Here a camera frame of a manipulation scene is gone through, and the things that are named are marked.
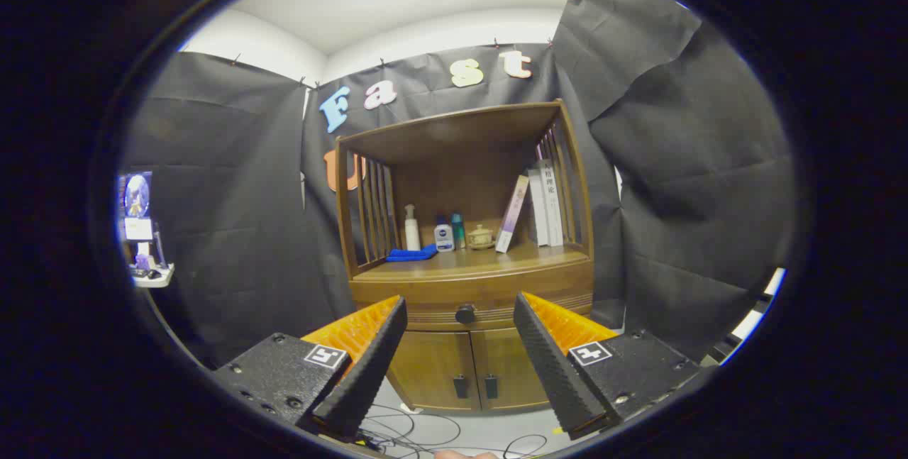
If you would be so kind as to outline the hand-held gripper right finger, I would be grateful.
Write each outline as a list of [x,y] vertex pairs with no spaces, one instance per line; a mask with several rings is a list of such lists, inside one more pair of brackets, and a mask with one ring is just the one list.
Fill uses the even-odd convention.
[[680,392],[701,370],[648,331],[617,333],[535,294],[516,295],[513,320],[571,439],[625,424]]

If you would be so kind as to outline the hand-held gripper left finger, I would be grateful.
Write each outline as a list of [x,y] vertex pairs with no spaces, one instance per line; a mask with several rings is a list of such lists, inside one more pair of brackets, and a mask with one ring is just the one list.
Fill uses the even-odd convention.
[[248,407],[341,442],[354,441],[406,330],[402,295],[301,338],[273,333],[215,370]]

